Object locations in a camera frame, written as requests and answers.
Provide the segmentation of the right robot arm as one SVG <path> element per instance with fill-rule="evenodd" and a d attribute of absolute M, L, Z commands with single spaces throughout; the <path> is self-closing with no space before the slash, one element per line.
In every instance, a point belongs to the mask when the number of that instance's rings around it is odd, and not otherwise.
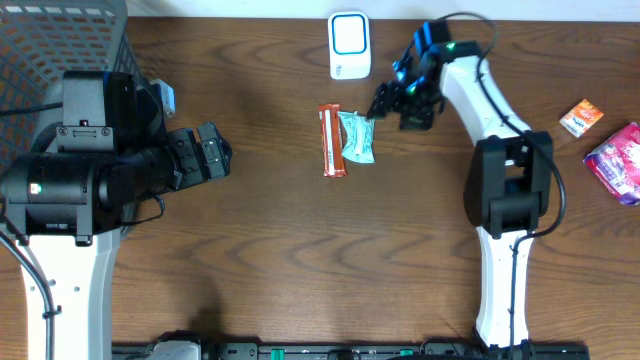
<path fill-rule="evenodd" d="M 481 300 L 475 332 L 486 349 L 514 350 L 529 339 L 527 268 L 542 235 L 539 221 L 553 183 L 553 141 L 512 110 L 490 72 L 488 48 L 452 38 L 445 18 L 425 22 L 381 84 L 367 115 L 394 112 L 403 129 L 432 127 L 445 105 L 457 112 L 474 146 L 463 191 L 481 247 Z"/>

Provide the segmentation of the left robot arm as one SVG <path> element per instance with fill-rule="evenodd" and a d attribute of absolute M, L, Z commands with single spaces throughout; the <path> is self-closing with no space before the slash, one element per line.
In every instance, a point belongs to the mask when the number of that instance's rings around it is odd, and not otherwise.
<path fill-rule="evenodd" d="M 1 182 L 2 244 L 23 268 L 32 359 L 108 359 L 112 281 L 127 209 L 230 172 L 216 126 L 168 131 L 155 88 L 127 73 L 68 71 L 51 141 Z"/>

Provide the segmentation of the brown orange snack bar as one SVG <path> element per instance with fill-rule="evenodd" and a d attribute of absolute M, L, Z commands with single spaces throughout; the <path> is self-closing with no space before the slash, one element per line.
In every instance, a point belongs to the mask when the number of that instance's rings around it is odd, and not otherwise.
<path fill-rule="evenodd" d="M 324 176 L 341 178 L 347 175 L 345 161 L 342 155 L 342 133 L 338 112 L 338 103 L 323 104 L 318 107 L 321 121 Z"/>

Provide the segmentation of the small orange box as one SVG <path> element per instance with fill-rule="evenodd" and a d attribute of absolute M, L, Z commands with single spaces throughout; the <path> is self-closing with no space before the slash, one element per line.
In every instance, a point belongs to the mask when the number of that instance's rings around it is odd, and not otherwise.
<path fill-rule="evenodd" d="M 604 113 L 587 99 L 581 100 L 559 120 L 559 124 L 576 138 L 584 135 Z"/>

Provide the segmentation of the red purple snack packet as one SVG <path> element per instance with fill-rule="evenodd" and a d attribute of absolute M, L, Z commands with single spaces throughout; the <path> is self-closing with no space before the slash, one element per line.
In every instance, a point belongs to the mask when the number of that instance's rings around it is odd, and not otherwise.
<path fill-rule="evenodd" d="M 639 125 L 629 123 L 583 160 L 605 188 L 626 206 L 639 204 Z"/>

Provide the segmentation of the teal snack wrapper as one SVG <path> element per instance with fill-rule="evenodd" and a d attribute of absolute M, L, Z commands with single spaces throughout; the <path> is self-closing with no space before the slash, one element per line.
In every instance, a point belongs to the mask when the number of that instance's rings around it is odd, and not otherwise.
<path fill-rule="evenodd" d="M 359 115 L 357 112 L 338 112 L 341 123 L 346 131 L 346 144 L 342 155 L 351 162 L 373 164 L 373 141 L 375 120 Z"/>

